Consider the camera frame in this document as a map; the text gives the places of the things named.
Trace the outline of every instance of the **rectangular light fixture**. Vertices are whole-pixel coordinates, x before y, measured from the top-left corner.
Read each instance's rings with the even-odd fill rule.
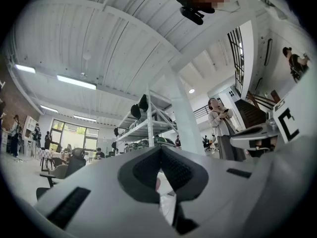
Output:
[[[86,117],[79,117],[79,116],[76,116],[76,115],[74,115],[74,117],[75,117],[75,118],[78,118],[78,119],[82,119],[82,120],[97,122],[96,119],[91,119],[91,118],[86,118]]]
[[[46,110],[58,113],[58,111],[56,109],[51,109],[51,108],[48,108],[48,107],[45,107],[45,106],[42,106],[42,105],[40,105],[40,106],[41,106],[42,109],[46,109]]]
[[[66,83],[69,83],[69,84],[86,87],[86,88],[93,89],[93,90],[96,90],[96,88],[97,88],[96,84],[88,83],[88,82],[85,82],[85,81],[82,81],[82,80],[79,80],[79,79],[75,79],[75,78],[71,78],[71,77],[57,75],[57,79],[59,81],[62,81],[62,82],[66,82]]]
[[[19,65],[19,64],[16,64],[15,67],[19,70],[23,70],[23,71],[30,72],[30,73],[35,73],[34,67],[24,66],[24,65]]]

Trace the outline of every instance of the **ceiling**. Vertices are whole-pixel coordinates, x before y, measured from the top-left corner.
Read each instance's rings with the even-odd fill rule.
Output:
[[[36,105],[115,126],[146,84],[204,30],[239,9],[231,0],[198,26],[176,0],[31,0],[9,36],[13,60],[36,74],[15,76]],[[180,71],[194,98],[234,73],[226,38]],[[57,74],[97,84],[97,91],[59,82]],[[153,90],[168,96],[164,78]]]

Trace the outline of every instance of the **wooden stair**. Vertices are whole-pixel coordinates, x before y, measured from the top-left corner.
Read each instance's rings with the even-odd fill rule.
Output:
[[[238,100],[235,104],[246,128],[265,123],[266,113],[261,109],[256,108],[254,105],[244,100]]]

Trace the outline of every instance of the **shelf post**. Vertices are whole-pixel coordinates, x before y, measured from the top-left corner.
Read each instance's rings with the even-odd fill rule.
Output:
[[[182,150],[206,155],[203,140],[186,91],[177,72],[169,65],[164,69],[169,97],[174,110]]]
[[[151,105],[151,93],[150,93],[150,88],[149,85],[147,84],[147,101],[148,101],[148,132],[149,132],[149,147],[154,146],[154,135],[153,135],[153,122],[152,122],[152,105]]]

